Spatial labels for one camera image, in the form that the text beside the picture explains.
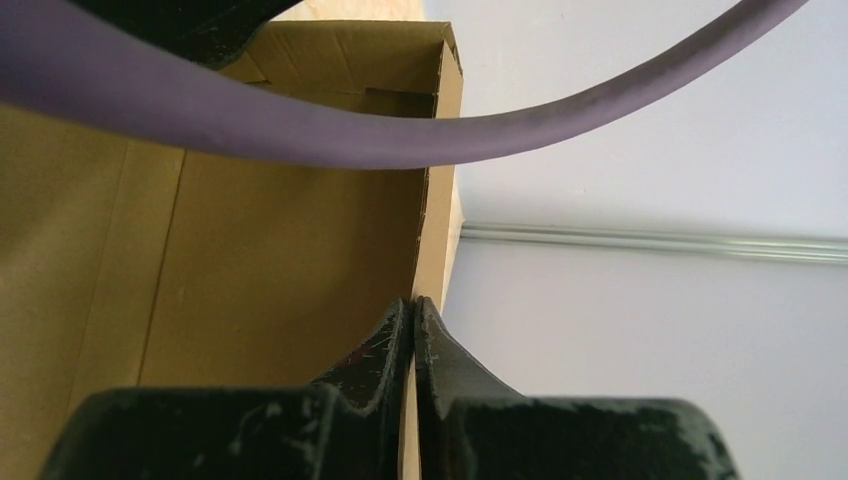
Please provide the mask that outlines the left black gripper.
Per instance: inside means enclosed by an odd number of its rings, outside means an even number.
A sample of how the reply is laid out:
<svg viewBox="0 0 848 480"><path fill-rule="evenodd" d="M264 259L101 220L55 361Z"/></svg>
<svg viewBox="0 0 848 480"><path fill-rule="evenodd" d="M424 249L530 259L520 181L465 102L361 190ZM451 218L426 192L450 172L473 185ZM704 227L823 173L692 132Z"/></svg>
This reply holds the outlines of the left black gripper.
<svg viewBox="0 0 848 480"><path fill-rule="evenodd" d="M80 0L86 12L173 55L219 70L298 0Z"/></svg>

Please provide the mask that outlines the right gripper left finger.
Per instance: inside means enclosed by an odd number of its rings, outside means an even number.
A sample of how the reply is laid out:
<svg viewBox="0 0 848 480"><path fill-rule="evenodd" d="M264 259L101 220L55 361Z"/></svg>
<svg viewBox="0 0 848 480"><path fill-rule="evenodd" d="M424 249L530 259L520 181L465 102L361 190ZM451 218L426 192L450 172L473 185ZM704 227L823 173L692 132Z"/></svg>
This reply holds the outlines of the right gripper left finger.
<svg viewBox="0 0 848 480"><path fill-rule="evenodd" d="M43 479L396 479L413 306L296 387L116 388L71 415Z"/></svg>

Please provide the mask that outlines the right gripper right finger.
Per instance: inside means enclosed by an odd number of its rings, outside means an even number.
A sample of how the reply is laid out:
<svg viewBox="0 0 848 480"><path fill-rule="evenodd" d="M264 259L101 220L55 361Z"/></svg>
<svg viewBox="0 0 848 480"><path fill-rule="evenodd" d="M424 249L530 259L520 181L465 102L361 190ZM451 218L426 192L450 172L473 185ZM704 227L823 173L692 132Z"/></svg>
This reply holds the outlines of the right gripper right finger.
<svg viewBox="0 0 848 480"><path fill-rule="evenodd" d="M681 399L531 397L414 307L425 479L738 479L720 430Z"/></svg>

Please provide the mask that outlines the brown cardboard box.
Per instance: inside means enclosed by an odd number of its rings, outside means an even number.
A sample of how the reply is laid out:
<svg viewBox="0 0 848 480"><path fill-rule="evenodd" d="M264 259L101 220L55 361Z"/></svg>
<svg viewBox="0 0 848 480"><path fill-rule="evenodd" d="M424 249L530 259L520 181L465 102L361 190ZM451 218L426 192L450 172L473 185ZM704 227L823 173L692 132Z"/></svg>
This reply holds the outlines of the brown cardboard box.
<svg viewBox="0 0 848 480"><path fill-rule="evenodd" d="M315 169L1 110L1 475L113 388L302 385L443 304L454 169Z"/></svg>

